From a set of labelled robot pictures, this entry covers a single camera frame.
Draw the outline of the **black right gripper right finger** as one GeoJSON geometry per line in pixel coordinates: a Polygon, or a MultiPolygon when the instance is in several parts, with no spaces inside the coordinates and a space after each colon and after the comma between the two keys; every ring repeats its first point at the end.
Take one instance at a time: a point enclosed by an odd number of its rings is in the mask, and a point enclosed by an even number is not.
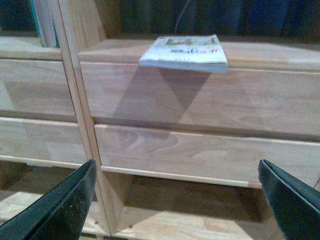
{"type": "Polygon", "coordinates": [[[320,238],[320,192],[262,159],[258,178],[264,197],[286,240],[320,238]]]}

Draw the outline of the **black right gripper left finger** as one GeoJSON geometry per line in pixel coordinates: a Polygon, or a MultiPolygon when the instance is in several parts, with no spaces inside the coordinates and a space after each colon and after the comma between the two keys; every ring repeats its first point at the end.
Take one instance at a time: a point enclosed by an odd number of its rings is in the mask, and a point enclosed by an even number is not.
{"type": "Polygon", "coordinates": [[[91,159],[65,180],[0,226],[2,240],[77,240],[97,181],[91,159]]]}

